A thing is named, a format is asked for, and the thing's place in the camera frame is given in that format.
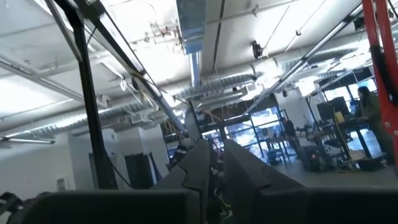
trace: wire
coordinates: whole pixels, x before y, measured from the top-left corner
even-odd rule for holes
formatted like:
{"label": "wire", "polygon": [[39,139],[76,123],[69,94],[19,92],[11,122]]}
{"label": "wire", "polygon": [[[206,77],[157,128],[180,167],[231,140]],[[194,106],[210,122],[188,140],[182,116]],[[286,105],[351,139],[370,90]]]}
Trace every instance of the wire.
{"label": "wire", "polygon": [[290,5],[287,6],[285,12],[283,13],[282,17],[279,19],[279,22],[278,22],[277,25],[275,26],[274,31],[272,31],[271,36],[268,38],[267,43],[265,44],[265,46],[264,46],[262,49],[266,50],[266,48],[268,47],[269,42],[271,41],[272,37],[274,36],[274,34],[275,34],[276,30],[278,29],[280,23],[284,20],[284,17],[286,16],[286,14],[287,14],[287,12],[289,11],[289,9],[290,9]]}
{"label": "wire", "polygon": [[397,11],[396,11],[394,5],[391,3],[391,0],[387,0],[387,1],[388,1],[388,4],[389,4],[390,7],[391,7],[392,12],[393,12],[394,15],[396,16],[396,19],[398,19],[398,13],[397,13]]}
{"label": "wire", "polygon": [[[150,5],[150,6],[155,10],[155,7],[154,7],[153,5],[151,5],[151,4],[149,4],[148,2],[143,2],[143,3],[146,3],[146,4]],[[123,41],[125,41],[126,43],[128,43],[128,41],[127,41],[126,38],[124,37],[123,33],[120,31],[119,27],[116,25],[116,23],[115,23],[115,21],[113,20],[113,18],[111,17],[111,15],[110,15],[107,11],[105,11],[105,14],[109,17],[109,19],[111,20],[113,26],[115,26],[116,30],[120,33],[120,36],[123,38]],[[135,55],[135,53],[134,53],[134,51],[132,50],[131,46],[130,46],[129,44],[128,44],[127,46],[129,47],[130,51]],[[164,90],[160,89],[159,87],[157,87],[157,85],[155,84],[154,80],[152,79],[152,77],[151,77],[148,73],[147,73],[146,75],[148,75],[150,81],[149,81],[149,80],[146,80],[145,78],[143,78],[142,75],[141,75],[140,73],[136,72],[136,71],[133,70],[133,69],[132,69],[132,72],[133,72],[133,74],[135,74],[135,76],[136,76],[138,79],[140,79],[141,81],[148,82],[148,83],[150,83],[151,85],[154,85],[158,90],[160,90],[160,91],[162,91],[162,92],[164,92],[164,93],[166,93],[166,94],[172,96],[171,94],[169,94],[169,93],[167,93],[166,91],[164,91]],[[180,100],[180,99],[178,99],[178,98],[176,98],[176,97],[174,97],[174,98],[175,98],[176,100],[178,100],[178,101],[181,101],[182,103],[188,104],[187,102],[184,102],[184,101],[182,101],[182,100]],[[210,116],[212,116],[212,117],[215,117],[215,118],[217,118],[218,120],[222,121],[219,117],[217,117],[217,116],[215,116],[215,115],[213,115],[213,114],[209,114],[209,113],[207,113],[206,111],[203,111],[203,110],[201,110],[201,109],[199,109],[199,108],[196,108],[196,109],[198,109],[198,110],[200,110],[200,111],[202,111],[202,112],[204,112],[204,113],[206,113],[206,114],[208,114],[208,115],[210,115]]]}
{"label": "wire", "polygon": [[94,36],[94,33],[95,33],[95,31],[97,30],[97,28],[98,28],[100,22],[101,22],[100,17],[98,17],[98,22],[97,22],[97,24],[95,25],[93,31],[91,32],[91,34],[90,34],[90,36],[89,36],[89,38],[88,38],[88,40],[87,40],[87,44],[90,43],[91,38]]}
{"label": "wire", "polygon": [[156,28],[159,30],[159,32],[162,35],[165,35],[166,32],[163,32],[160,29],[159,23],[157,22],[157,11],[156,11],[154,5],[152,5],[151,3],[145,2],[145,1],[140,1],[140,0],[126,0],[126,1],[123,1],[123,2],[119,2],[119,3],[113,4],[112,6],[117,6],[117,5],[120,5],[120,4],[129,3],[129,2],[141,2],[141,3],[147,4],[148,6],[150,6],[152,8],[152,10],[154,11],[154,13],[155,13],[155,25],[156,25]]}
{"label": "wire", "polygon": [[[97,27],[99,26],[99,24],[100,24],[100,22],[101,22],[101,20],[100,20],[100,14],[99,14],[98,11],[97,11],[97,13],[98,13],[98,22],[97,22],[97,25],[95,26],[95,28],[93,29],[93,31],[92,31],[90,37],[88,38],[87,44],[90,42],[91,38],[94,36],[94,32],[96,31]],[[105,150],[104,153],[105,153],[106,157],[108,158],[108,161],[109,161],[109,163],[111,164],[113,170],[118,174],[118,176],[123,180],[123,182],[127,184],[127,186],[129,186],[130,188],[133,189],[134,187],[132,187],[132,185],[126,180],[126,178],[123,177],[123,175],[118,171],[118,169],[116,168],[116,166],[112,163],[111,158],[109,157],[109,155],[108,155],[108,153],[106,152],[106,150]]]}
{"label": "wire", "polygon": [[130,188],[134,189],[134,187],[132,187],[132,185],[129,183],[129,181],[127,181],[123,175],[118,171],[118,169],[116,168],[116,166],[112,163],[111,158],[109,157],[108,153],[105,151],[105,155],[108,158],[109,163],[111,164],[113,170],[118,174],[118,176],[123,180],[124,183],[127,184],[127,186],[129,186]]}

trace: black machine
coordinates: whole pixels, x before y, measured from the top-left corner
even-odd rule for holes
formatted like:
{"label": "black machine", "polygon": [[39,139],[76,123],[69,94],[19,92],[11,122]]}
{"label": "black machine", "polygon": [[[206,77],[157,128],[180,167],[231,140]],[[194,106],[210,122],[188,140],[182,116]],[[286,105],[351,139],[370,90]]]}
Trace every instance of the black machine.
{"label": "black machine", "polygon": [[317,105],[321,119],[326,121],[335,118],[335,113],[341,112],[343,116],[350,116],[344,97],[336,97],[328,102]]}
{"label": "black machine", "polygon": [[[224,182],[235,223],[325,223],[325,217],[327,223],[387,223],[396,219],[395,189],[308,188],[234,141],[227,139],[224,144]],[[15,224],[205,223],[209,166],[210,149],[201,140],[149,190],[55,193],[26,208],[15,195],[5,194],[0,198],[0,212],[13,212],[8,223]]]}

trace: floor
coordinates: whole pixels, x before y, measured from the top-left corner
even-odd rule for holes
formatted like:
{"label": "floor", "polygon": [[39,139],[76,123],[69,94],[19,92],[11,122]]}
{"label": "floor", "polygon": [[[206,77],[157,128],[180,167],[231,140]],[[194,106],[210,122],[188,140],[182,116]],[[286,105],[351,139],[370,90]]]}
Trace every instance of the floor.
{"label": "floor", "polygon": [[[361,131],[371,154],[380,152],[379,145],[373,133],[367,130]],[[361,149],[358,137],[352,133],[354,141],[348,143],[351,149]],[[307,172],[299,160],[291,159],[291,163],[283,163],[275,166],[277,170],[309,187],[385,187],[398,188],[398,176],[394,168],[388,167],[375,172],[353,171],[347,173],[337,172]]]}

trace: black metal frame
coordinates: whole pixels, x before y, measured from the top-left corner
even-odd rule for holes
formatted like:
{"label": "black metal frame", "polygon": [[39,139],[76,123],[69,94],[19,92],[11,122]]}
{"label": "black metal frame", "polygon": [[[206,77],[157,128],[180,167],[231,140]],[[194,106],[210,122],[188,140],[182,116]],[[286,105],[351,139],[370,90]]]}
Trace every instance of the black metal frame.
{"label": "black metal frame", "polygon": [[318,121],[317,121],[317,119],[316,119],[316,117],[315,117],[315,115],[314,115],[314,113],[313,113],[313,110],[312,110],[312,108],[311,108],[311,104],[310,104],[310,102],[309,102],[309,100],[308,100],[310,97],[312,97],[312,96],[306,97],[306,98],[305,98],[305,102],[307,103],[308,108],[310,108],[310,112],[311,112],[312,119],[314,120],[314,123],[315,123],[315,125],[317,126],[317,128],[318,128],[318,130],[319,130],[320,128],[319,128],[319,125],[318,125]]}
{"label": "black metal frame", "polygon": [[[158,87],[154,85],[154,83],[149,83],[147,79],[150,79],[149,74],[145,70],[144,66],[141,64],[134,51],[129,46],[127,40],[123,37],[122,33],[118,29],[118,27],[113,24],[113,26],[117,30],[117,34],[119,35],[123,41],[117,41],[109,30],[105,27],[105,25],[101,22],[100,16],[107,16],[108,19],[111,19],[108,12],[106,11],[104,5],[101,1],[95,1],[93,3],[89,3],[84,0],[74,0],[75,4],[79,7],[80,12],[83,16],[87,17],[89,20],[87,22],[87,26],[92,30],[97,30],[98,33],[94,35],[96,39],[104,45],[106,49],[108,49],[113,56],[118,60],[118,62],[127,70],[127,72],[132,76],[139,79],[144,88],[149,92],[154,101],[159,105],[160,108],[166,113],[166,115],[170,118],[170,120],[174,123],[177,129],[180,132],[185,131],[184,125],[174,114],[170,105],[164,99],[162,93],[159,91]],[[126,48],[129,48],[128,51],[124,51],[120,46],[123,45]],[[133,85],[138,87],[135,83],[134,79],[132,79]]]}
{"label": "black metal frame", "polygon": [[114,176],[109,157],[104,147],[103,135],[98,116],[98,107],[91,74],[90,60],[85,38],[85,27],[83,19],[79,16],[76,9],[65,0],[54,0],[65,12],[70,25],[73,27],[73,35],[76,46],[80,52],[80,58],[76,57],[79,64],[81,87],[85,101],[88,128],[90,130],[91,146],[100,189],[117,189],[116,178]]}

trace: red frame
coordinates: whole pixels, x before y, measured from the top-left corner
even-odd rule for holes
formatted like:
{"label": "red frame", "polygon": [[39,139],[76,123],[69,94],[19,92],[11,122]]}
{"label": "red frame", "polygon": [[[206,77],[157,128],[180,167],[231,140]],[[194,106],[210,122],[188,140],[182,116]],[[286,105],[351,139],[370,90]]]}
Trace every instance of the red frame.
{"label": "red frame", "polygon": [[[386,62],[386,68],[388,71],[389,78],[394,86],[394,89],[398,90],[398,64],[397,57],[394,47],[394,42],[391,34],[391,24],[387,11],[386,0],[375,0],[377,21],[379,23],[381,40],[383,43],[384,58]],[[375,20],[375,12],[373,9],[372,0],[362,0],[363,12],[365,18],[366,32],[368,33],[368,39],[371,46],[378,45],[379,38],[377,35],[377,25]],[[393,136],[394,140],[394,154],[396,161],[396,171],[398,173],[398,106],[393,105],[388,100],[387,90],[384,86],[383,80],[377,69],[375,63],[373,63],[374,76],[376,78],[377,93],[379,95],[382,123],[385,125],[387,131]]]}

